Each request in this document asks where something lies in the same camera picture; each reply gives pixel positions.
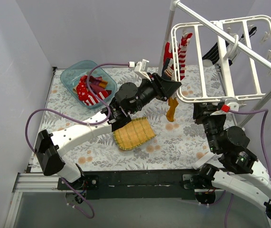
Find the maroon purple striped sock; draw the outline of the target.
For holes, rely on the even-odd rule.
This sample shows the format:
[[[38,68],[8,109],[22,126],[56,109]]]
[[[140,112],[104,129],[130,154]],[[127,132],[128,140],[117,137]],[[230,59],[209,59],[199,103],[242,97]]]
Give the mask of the maroon purple striped sock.
[[[89,78],[89,85],[91,89],[94,91],[95,94],[98,94],[100,92],[104,92],[108,82],[103,80],[102,77],[93,77],[90,76]]]

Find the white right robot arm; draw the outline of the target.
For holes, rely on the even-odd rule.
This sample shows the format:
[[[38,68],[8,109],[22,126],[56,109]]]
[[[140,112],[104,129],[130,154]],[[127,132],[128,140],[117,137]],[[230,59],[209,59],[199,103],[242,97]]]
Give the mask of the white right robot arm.
[[[262,153],[266,161],[263,165],[258,157],[248,149],[250,139],[239,126],[224,128],[227,114],[263,113],[260,140]],[[193,119],[202,125],[209,149],[220,155],[219,162],[230,173],[239,175],[248,182],[244,183],[219,168],[204,163],[198,173],[198,183],[204,188],[222,188],[240,198],[260,207],[271,220],[271,167],[264,145],[264,125],[268,109],[241,112],[223,102],[219,104],[194,104]]]

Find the beige striped sock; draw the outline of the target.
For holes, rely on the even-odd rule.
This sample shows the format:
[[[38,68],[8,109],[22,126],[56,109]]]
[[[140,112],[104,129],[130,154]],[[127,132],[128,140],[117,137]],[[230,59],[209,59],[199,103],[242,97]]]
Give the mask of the beige striped sock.
[[[76,94],[76,95],[78,95],[77,87],[76,86],[73,88],[73,93]]]

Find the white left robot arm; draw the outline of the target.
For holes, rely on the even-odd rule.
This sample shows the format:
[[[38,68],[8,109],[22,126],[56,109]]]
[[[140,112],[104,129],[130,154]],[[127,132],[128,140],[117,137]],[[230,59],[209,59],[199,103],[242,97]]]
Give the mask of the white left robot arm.
[[[72,189],[81,189],[84,173],[77,164],[65,160],[65,154],[86,141],[124,127],[131,122],[131,114],[141,111],[153,99],[166,101],[181,85],[181,82],[166,80],[153,73],[143,79],[140,86],[131,82],[122,84],[110,107],[103,108],[84,122],[52,133],[40,131],[34,152],[43,174],[56,174],[68,181]]]

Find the red sock with white pattern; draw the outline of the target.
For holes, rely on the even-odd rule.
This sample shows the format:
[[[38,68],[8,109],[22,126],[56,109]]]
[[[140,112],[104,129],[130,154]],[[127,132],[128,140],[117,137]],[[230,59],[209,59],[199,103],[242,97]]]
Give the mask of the red sock with white pattern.
[[[78,99],[82,102],[86,102],[90,95],[86,80],[87,75],[82,76],[79,80],[78,85],[76,86],[76,93],[78,95]]]

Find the red white striped sock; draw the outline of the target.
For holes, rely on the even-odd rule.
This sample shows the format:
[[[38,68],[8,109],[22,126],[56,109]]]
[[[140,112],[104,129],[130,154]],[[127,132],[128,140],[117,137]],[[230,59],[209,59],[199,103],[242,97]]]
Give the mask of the red white striped sock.
[[[185,78],[187,47],[192,36],[193,33],[184,33],[178,46],[179,73],[181,80]]]
[[[104,100],[111,94],[110,90],[104,90],[97,93],[97,96]],[[80,92],[78,98],[86,106],[93,106],[99,103],[99,100],[90,91]]]

